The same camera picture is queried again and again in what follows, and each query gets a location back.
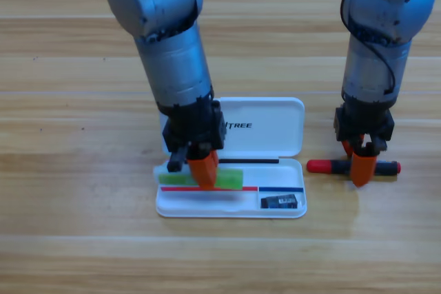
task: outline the white plastic box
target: white plastic box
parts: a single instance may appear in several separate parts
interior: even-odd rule
[[[305,106],[297,98],[219,98],[227,125],[219,167],[243,170],[242,191],[165,191],[158,175],[167,163],[154,169],[158,183],[156,210],[173,218],[299,218],[307,211],[302,166],[294,160],[302,149]],[[161,128],[167,117],[160,114]],[[189,174],[187,165],[183,173]],[[264,209],[267,196],[295,194],[296,209]]]

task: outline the green object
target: green object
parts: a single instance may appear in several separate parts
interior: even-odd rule
[[[160,174],[162,185],[198,186],[190,174]],[[243,170],[218,168],[216,175],[217,189],[241,190],[243,186]]]

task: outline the red and black tool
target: red and black tool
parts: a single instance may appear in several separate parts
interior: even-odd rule
[[[349,175],[350,160],[309,160],[306,164],[308,172],[315,174]],[[377,161],[375,176],[397,176],[401,172],[401,164],[396,161]]]

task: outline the wood grain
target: wood grain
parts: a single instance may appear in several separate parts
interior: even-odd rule
[[[205,0],[218,96],[296,96],[296,157],[338,158],[340,0]],[[354,189],[305,172],[299,220],[157,215],[166,160],[133,42],[106,0],[0,0],[0,293],[441,293],[441,7],[415,38],[385,160]]]

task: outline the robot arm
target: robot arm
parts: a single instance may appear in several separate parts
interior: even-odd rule
[[[158,109],[168,117],[168,170],[180,171],[187,160],[196,182],[211,189],[226,129],[196,22],[203,0],[107,1],[133,36]]]
[[[342,0],[341,17],[350,31],[342,85],[344,103],[334,128],[352,156],[351,177],[361,186],[371,179],[376,158],[387,149],[412,38],[431,15],[435,0]],[[363,146],[363,137],[371,142]]]

